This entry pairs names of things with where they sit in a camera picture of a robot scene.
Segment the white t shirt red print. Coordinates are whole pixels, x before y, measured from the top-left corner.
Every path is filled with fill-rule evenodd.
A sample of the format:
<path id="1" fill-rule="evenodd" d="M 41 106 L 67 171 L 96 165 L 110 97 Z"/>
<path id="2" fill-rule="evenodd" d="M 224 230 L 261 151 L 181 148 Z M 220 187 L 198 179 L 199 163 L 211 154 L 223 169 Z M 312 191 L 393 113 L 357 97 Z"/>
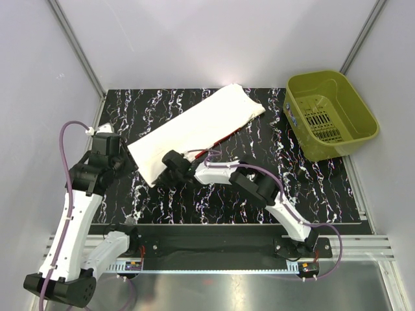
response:
<path id="1" fill-rule="evenodd" d="M 130 143 L 128 149 L 140 175 L 152 188 L 166 168 L 161 160 L 167 152 L 189 152 L 187 158 L 193 161 L 196 150 L 213 147 L 264 112 L 262 104 L 252 100 L 242 86 L 230 84 Z"/>

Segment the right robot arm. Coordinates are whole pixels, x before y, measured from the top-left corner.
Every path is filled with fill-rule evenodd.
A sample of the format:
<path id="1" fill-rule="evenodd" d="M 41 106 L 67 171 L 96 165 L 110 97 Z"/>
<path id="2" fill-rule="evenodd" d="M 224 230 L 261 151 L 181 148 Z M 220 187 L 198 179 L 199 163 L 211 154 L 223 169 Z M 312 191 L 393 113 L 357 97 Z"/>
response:
<path id="1" fill-rule="evenodd" d="M 179 183 L 193 185 L 231 185 L 253 204 L 266 209 L 286 230 L 299 256 L 308 257 L 318 248 L 319 234 L 290 203 L 282 182 L 273 173 L 260 167 L 251 157 L 231 162 L 190 162 L 174 150 L 163 156 L 165 168 L 155 184 L 175 187 Z"/>

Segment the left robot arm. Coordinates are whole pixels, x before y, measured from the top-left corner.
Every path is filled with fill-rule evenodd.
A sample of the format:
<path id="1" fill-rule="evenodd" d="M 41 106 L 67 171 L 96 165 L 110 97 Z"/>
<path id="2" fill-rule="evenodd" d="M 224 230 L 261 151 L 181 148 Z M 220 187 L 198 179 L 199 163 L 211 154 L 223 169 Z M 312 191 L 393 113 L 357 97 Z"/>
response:
<path id="1" fill-rule="evenodd" d="M 117 224 L 87 257 L 82 255 L 106 191 L 114 181 L 137 169 L 125 140 L 111 124 L 86 126 L 85 131 L 92 138 L 91 148 L 73 167 L 68 166 L 65 156 L 65 131 L 60 131 L 59 148 L 66 177 L 64 208 L 43 264 L 23 283 L 24 289 L 38 296 L 39 310 L 44 310 L 46 301 L 86 307 L 106 268 L 121 255 L 134 256 L 140 248 L 137 229 Z"/>

